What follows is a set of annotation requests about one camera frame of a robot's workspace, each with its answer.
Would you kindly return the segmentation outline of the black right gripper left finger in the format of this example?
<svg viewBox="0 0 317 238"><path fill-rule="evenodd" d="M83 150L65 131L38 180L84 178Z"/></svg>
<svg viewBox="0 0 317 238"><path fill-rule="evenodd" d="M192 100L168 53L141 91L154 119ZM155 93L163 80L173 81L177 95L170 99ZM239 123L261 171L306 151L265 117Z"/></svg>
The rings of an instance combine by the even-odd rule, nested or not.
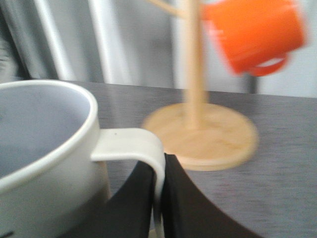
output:
<svg viewBox="0 0 317 238"><path fill-rule="evenodd" d="M139 161L117 193L61 238L146 238L153 203L153 169Z"/></svg>

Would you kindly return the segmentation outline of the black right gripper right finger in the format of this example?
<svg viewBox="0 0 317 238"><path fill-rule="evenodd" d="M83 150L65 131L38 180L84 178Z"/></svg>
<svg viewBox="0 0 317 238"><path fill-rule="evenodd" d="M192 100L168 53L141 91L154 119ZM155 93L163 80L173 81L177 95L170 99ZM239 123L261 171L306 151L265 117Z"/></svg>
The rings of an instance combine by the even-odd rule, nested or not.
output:
<svg viewBox="0 0 317 238"><path fill-rule="evenodd" d="M222 212L195 186L175 155L165 154L161 198L166 238L259 238Z"/></svg>

